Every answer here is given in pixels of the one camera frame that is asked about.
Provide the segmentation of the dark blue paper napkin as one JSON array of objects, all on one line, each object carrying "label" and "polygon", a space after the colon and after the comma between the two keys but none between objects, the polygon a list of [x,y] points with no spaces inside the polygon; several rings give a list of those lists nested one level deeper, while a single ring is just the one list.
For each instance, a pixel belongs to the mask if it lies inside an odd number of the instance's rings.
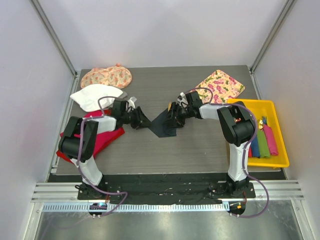
[{"label": "dark blue paper napkin", "polygon": [[177,130],[175,128],[168,128],[165,126],[165,118],[168,113],[166,108],[160,113],[152,122],[149,130],[151,130],[158,138],[176,137]]}]

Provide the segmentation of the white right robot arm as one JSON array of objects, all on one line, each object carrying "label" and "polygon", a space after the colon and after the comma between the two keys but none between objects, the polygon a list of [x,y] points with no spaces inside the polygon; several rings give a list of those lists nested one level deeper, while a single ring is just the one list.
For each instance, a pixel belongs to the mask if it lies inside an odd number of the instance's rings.
[{"label": "white right robot arm", "polygon": [[229,168],[225,191],[233,198],[249,187],[248,151],[257,133],[253,114],[242,101],[235,103],[189,103],[185,107],[177,102],[168,105],[164,125],[182,128],[186,119],[217,120],[225,140],[229,143]]}]

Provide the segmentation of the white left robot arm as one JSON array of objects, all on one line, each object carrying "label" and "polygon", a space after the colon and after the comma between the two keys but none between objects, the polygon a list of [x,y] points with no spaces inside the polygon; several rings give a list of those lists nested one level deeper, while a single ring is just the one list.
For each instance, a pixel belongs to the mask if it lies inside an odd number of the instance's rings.
[{"label": "white left robot arm", "polygon": [[103,174],[94,158],[97,138],[115,132],[123,125],[138,130],[149,128],[151,121],[139,106],[128,110],[113,107],[96,116],[70,117],[60,138],[58,150],[76,166],[82,182],[90,186],[89,194],[97,200],[102,199],[107,192]]}]

